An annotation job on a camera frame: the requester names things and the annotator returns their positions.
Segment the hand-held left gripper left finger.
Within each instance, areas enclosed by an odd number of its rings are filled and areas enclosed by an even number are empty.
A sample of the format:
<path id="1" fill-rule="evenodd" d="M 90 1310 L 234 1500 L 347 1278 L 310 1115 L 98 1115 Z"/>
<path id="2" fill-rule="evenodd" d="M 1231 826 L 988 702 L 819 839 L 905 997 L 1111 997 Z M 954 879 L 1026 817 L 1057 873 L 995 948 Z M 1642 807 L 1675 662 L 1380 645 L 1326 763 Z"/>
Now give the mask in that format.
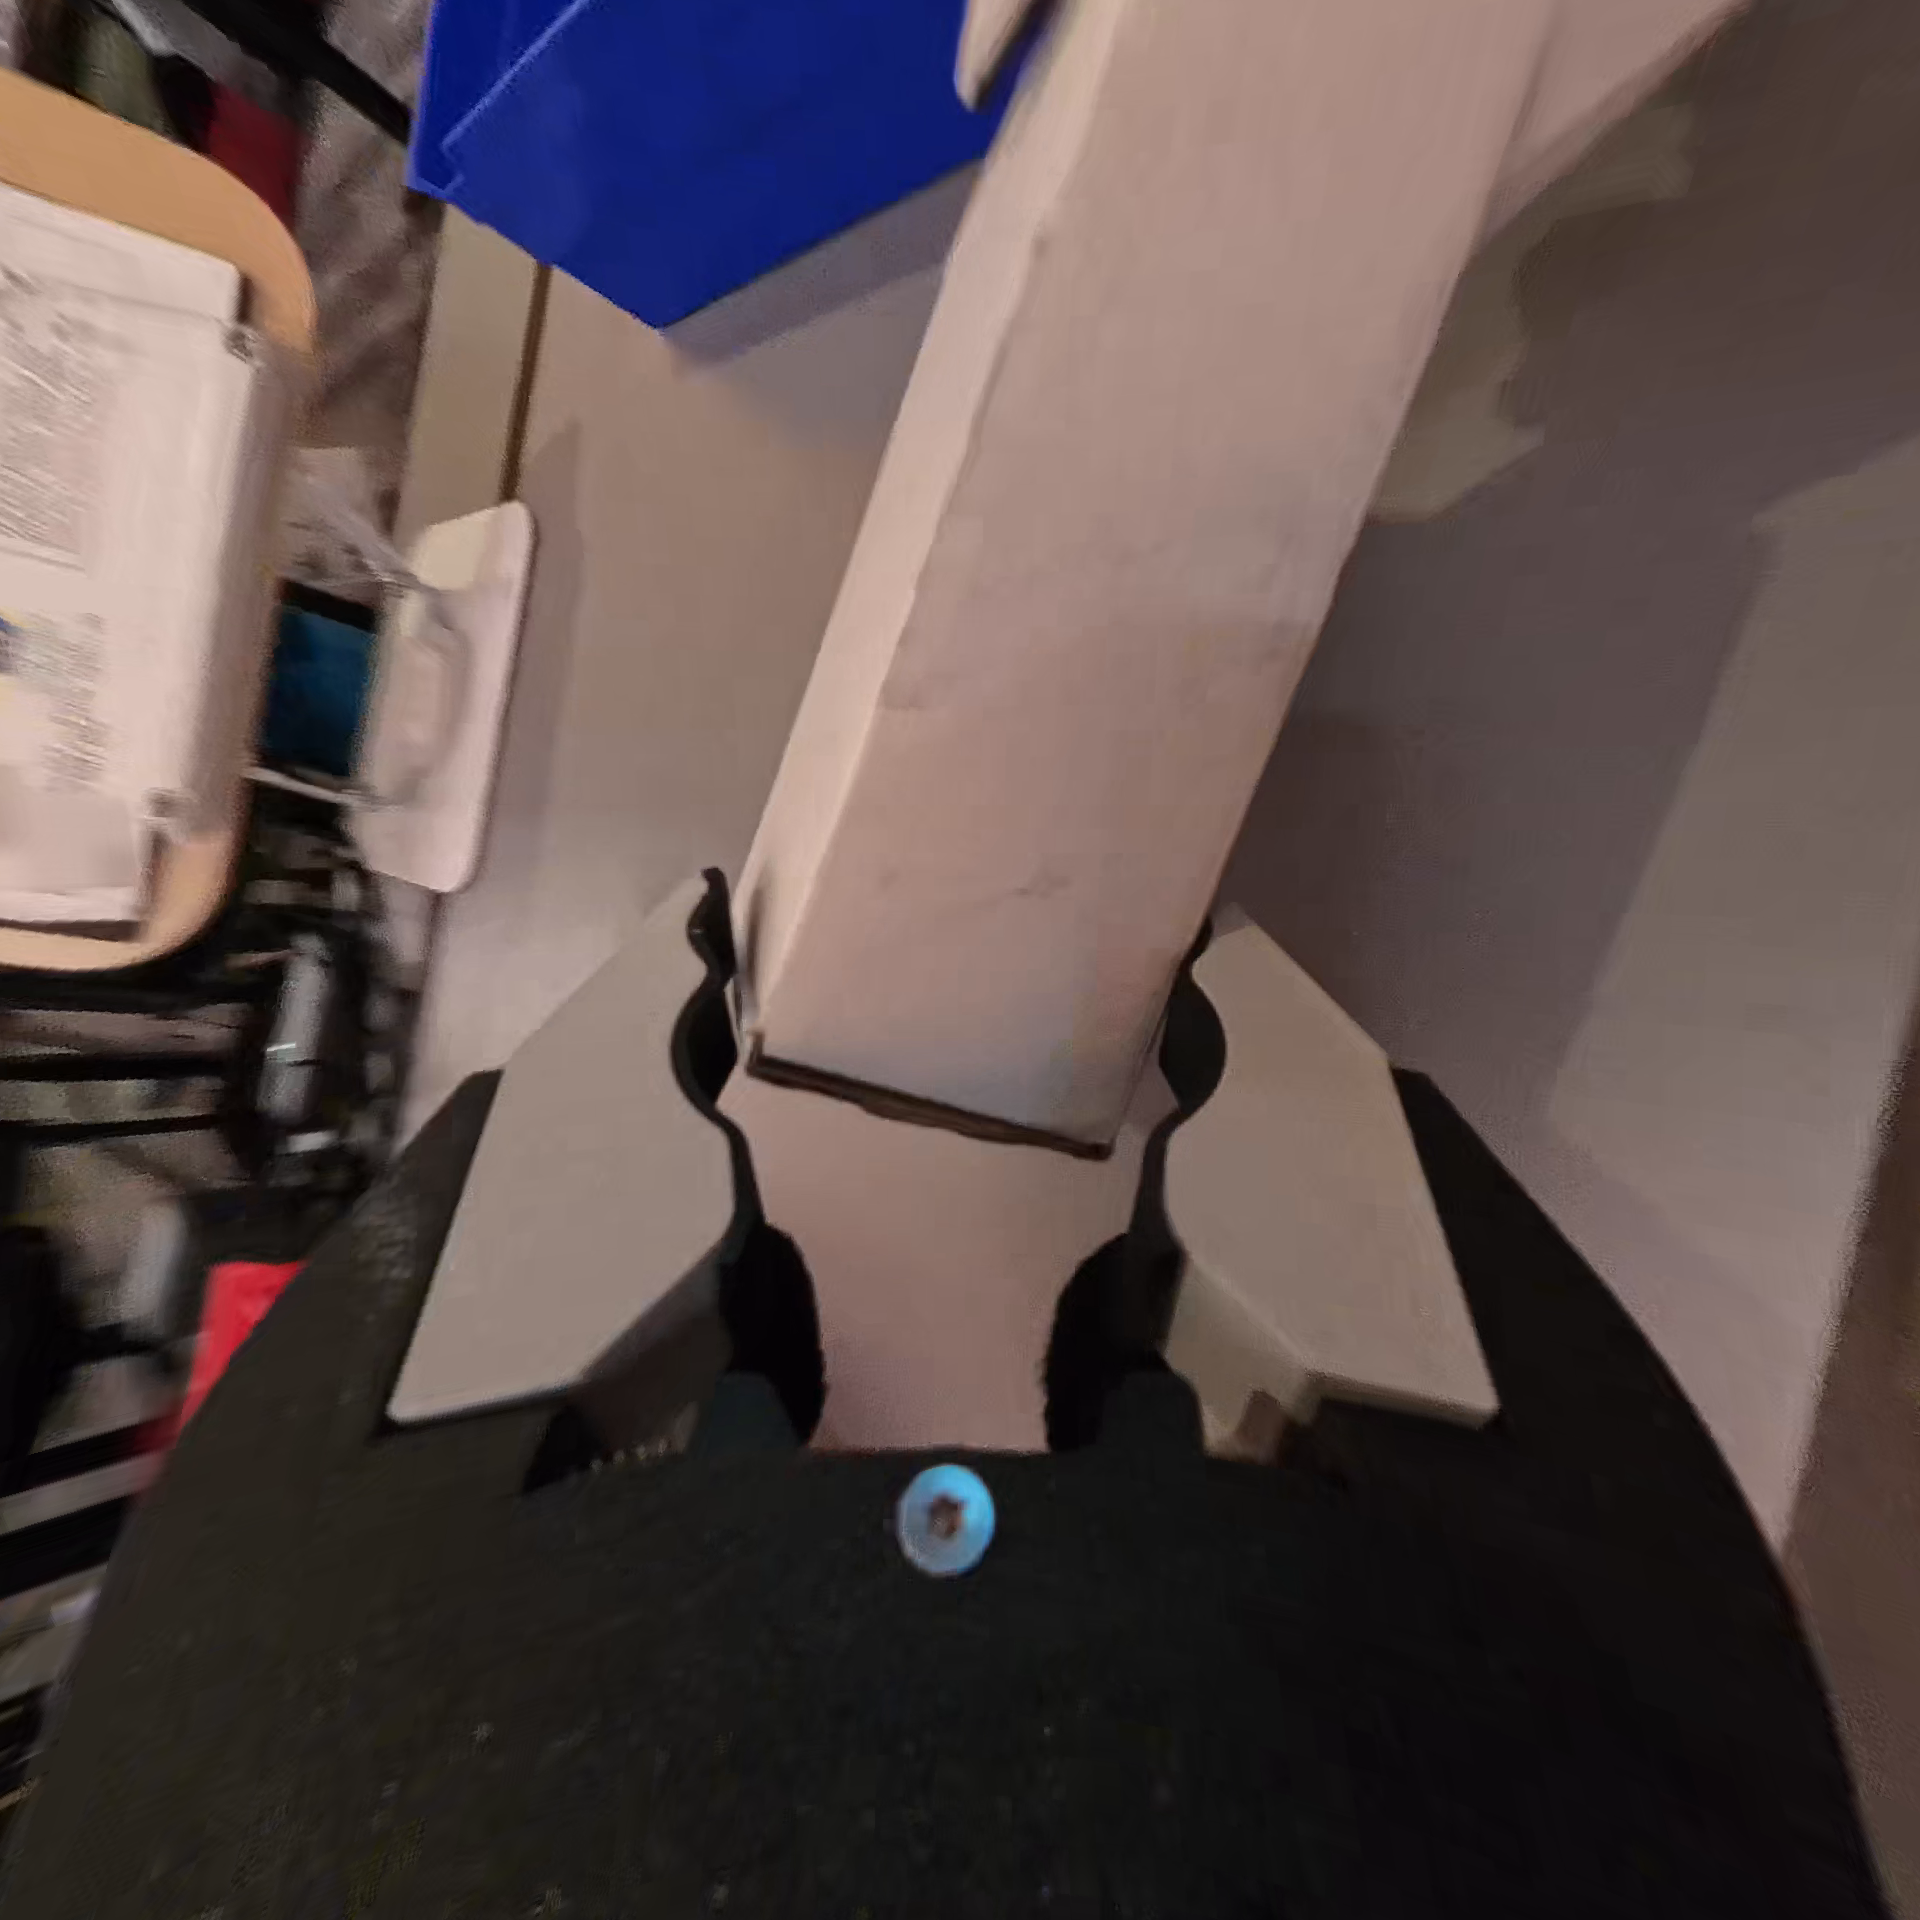
<path id="1" fill-rule="evenodd" d="M 574 1414 L 602 1450 L 666 1435 L 727 1365 L 723 1274 L 761 1222 L 738 1065 L 734 921 L 686 879 L 502 1067 L 390 1399 L 399 1426 Z"/>

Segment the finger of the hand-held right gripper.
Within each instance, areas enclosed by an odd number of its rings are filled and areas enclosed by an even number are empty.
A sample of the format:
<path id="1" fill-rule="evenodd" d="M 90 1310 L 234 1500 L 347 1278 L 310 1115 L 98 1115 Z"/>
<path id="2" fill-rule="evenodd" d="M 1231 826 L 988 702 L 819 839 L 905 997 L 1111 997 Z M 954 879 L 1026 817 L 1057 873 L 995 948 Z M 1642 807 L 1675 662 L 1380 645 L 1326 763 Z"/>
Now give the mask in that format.
<path id="1" fill-rule="evenodd" d="M 980 110 L 1001 75 L 1018 65 L 1052 3 L 968 3 L 954 58 L 954 84 L 969 110 Z"/>

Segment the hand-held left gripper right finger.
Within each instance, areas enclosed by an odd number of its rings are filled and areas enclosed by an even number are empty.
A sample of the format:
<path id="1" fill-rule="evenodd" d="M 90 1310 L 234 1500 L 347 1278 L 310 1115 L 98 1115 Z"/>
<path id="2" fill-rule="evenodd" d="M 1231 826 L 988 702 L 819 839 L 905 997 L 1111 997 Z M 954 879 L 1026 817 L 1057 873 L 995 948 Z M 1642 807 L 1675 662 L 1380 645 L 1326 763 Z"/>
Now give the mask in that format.
<path id="1" fill-rule="evenodd" d="M 1499 1396 L 1380 1046 L 1231 907 L 1193 966 L 1224 1065 L 1169 1138 L 1169 1365 L 1212 1450 L 1326 1403 L 1481 1428 Z"/>

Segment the white cardboard box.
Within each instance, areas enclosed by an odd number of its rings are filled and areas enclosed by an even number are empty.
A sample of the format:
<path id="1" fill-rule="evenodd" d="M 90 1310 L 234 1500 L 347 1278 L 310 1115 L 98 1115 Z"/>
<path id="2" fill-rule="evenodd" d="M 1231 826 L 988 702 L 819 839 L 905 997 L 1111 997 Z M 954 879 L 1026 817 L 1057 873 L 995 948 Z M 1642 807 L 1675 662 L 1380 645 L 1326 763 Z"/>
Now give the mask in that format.
<path id="1" fill-rule="evenodd" d="M 1057 4 L 737 891 L 752 1065 L 1105 1145 L 1554 4 Z"/>

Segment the white desk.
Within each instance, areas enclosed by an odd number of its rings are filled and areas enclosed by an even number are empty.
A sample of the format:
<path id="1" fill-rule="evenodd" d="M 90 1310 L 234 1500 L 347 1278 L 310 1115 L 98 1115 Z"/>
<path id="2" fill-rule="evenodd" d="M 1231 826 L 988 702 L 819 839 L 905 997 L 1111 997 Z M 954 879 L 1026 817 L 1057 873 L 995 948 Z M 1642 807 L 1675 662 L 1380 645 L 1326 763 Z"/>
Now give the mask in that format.
<path id="1" fill-rule="evenodd" d="M 737 898 L 972 189 L 668 332 L 548 281 L 418 1115 L 684 878 Z M 1216 905 L 1459 1103 L 1786 1546 L 1915 1009 L 1915 4 L 1554 4 Z M 1039 1437 L 1153 1039 L 1105 1145 L 737 1087 L 831 1441 Z"/>

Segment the blue plastic bin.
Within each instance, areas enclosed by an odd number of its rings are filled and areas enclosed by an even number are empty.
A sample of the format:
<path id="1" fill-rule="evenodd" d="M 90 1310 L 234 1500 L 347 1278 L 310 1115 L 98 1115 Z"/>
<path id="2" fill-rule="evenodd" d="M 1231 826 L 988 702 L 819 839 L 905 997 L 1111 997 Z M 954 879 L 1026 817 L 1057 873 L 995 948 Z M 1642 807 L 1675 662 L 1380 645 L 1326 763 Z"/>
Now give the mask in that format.
<path id="1" fill-rule="evenodd" d="M 979 163 L 1048 4 L 438 3 L 409 185 L 671 330 Z"/>

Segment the red cloth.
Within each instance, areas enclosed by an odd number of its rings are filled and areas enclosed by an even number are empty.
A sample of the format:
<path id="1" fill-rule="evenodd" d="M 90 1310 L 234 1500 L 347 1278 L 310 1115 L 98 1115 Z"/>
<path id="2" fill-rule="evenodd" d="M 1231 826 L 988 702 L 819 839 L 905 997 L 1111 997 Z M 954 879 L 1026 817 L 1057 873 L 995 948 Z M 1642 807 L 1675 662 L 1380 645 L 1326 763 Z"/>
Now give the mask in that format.
<path id="1" fill-rule="evenodd" d="M 156 1428 L 156 1453 L 172 1451 L 183 1428 L 202 1411 L 234 1358 L 252 1339 L 281 1294 L 303 1274 L 304 1260 L 230 1257 L 208 1268 L 199 1321 L 188 1341 L 186 1385 L 169 1421 Z"/>

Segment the black metal rack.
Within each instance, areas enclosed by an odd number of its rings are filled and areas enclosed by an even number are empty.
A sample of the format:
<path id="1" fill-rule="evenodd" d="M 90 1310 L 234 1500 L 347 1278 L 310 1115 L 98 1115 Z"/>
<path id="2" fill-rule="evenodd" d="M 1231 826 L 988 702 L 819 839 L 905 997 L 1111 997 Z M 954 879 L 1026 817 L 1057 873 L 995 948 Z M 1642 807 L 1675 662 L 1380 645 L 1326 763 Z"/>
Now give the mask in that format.
<path id="1" fill-rule="evenodd" d="M 267 823 L 186 948 L 4 972 L 4 1814 L 169 1459 L 208 1268 L 303 1260 L 393 1153 L 406 948 L 343 829 Z"/>

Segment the white rounded card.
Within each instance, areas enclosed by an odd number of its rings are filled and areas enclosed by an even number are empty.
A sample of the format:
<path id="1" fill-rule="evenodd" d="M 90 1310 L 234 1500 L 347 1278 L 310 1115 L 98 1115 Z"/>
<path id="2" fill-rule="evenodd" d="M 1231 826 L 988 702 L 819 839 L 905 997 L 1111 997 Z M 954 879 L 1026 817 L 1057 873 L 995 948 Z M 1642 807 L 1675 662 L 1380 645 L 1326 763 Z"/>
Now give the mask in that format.
<path id="1" fill-rule="evenodd" d="M 383 879 L 459 893 L 478 868 L 537 556 L 519 500 L 427 526 L 376 623 L 350 826 Z"/>

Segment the teal box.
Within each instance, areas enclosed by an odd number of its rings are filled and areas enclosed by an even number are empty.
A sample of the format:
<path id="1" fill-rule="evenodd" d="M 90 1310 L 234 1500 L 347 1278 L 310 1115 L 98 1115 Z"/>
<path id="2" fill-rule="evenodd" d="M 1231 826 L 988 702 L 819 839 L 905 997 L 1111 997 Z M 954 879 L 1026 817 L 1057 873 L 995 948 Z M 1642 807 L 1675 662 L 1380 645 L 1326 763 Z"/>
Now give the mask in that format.
<path id="1" fill-rule="evenodd" d="M 356 763 L 372 662 L 371 627 L 283 602 L 259 731 L 264 762 L 332 782 L 347 779 Z"/>

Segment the white printed carton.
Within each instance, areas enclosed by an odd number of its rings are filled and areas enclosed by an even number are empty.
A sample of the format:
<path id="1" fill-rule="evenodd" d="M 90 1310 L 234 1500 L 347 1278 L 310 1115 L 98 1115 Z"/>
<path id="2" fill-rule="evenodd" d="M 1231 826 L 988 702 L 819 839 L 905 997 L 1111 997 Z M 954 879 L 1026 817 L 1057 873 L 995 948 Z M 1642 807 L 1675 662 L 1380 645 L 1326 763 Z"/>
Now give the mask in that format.
<path id="1" fill-rule="evenodd" d="M 283 402 L 234 263 L 4 188 L 8 925 L 131 938 L 217 812 Z"/>

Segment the round wooden table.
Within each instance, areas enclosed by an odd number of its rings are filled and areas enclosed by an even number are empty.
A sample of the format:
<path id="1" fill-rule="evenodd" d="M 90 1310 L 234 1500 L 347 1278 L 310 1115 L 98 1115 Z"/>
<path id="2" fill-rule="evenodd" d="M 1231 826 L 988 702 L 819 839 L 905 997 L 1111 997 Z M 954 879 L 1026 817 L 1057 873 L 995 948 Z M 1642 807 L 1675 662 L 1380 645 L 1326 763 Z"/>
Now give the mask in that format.
<path id="1" fill-rule="evenodd" d="M 247 323 L 273 346 L 287 385 L 283 420 L 264 489 L 260 579 L 267 606 L 242 708 L 238 756 L 211 823 L 162 855 L 150 919 L 127 940 L 4 923 L 4 970 L 111 974 L 179 954 L 202 934 L 238 876 L 249 823 L 249 773 L 280 618 L 280 531 L 292 455 L 316 370 L 316 294 L 300 246 L 276 212 L 217 163 L 134 129 L 67 94 L 4 73 L 4 188 L 217 257 L 247 283 Z"/>

